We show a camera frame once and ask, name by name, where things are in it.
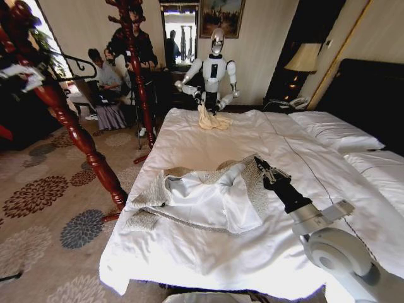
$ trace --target black headboard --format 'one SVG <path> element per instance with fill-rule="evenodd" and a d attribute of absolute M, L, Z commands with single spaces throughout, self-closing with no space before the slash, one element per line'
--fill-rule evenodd
<path fill-rule="evenodd" d="M 404 155 L 404 64 L 344 59 L 316 110 L 363 129 Z"/>

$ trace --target pillow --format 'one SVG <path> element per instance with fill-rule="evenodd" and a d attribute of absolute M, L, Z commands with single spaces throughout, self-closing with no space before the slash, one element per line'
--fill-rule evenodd
<path fill-rule="evenodd" d="M 404 217 L 404 158 L 391 151 L 351 153 L 345 160 L 355 167 Z"/>
<path fill-rule="evenodd" d="M 339 153 L 384 147 L 375 137 L 327 112 L 295 112 L 289 116 L 322 144 Z"/>

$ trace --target painting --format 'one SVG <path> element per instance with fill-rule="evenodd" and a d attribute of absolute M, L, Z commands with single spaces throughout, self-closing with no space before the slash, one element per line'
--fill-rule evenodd
<path fill-rule="evenodd" d="M 239 38 L 242 11 L 246 0 L 201 0 L 200 38 L 210 38 L 220 27 L 226 38 Z"/>

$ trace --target sneaker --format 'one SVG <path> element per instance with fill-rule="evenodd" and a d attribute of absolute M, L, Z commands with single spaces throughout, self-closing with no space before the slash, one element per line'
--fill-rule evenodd
<path fill-rule="evenodd" d="M 86 119 L 86 120 L 96 120 L 96 121 L 98 121 L 98 116 L 95 115 L 95 114 L 91 114 L 91 115 L 85 117 L 84 119 Z"/>
<path fill-rule="evenodd" d="M 139 137 L 143 137 L 146 134 L 146 128 L 141 128 L 139 132 Z"/>

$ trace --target patterned carpet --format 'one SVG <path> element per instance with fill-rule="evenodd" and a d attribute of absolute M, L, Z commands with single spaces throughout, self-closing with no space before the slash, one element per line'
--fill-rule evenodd
<path fill-rule="evenodd" d="M 138 150 L 134 129 L 99 131 L 96 121 L 84 119 L 81 125 L 129 192 L 141 168 L 133 160 L 148 153 L 146 142 Z M 115 223 L 100 219 L 115 208 L 63 128 L 26 150 L 0 153 L 0 193 L 0 277 L 23 272 L 0 282 L 0 302 L 158 303 L 186 291 L 131 282 L 120 297 L 99 281 L 98 262 Z M 323 291 L 299 302 L 325 302 Z"/>

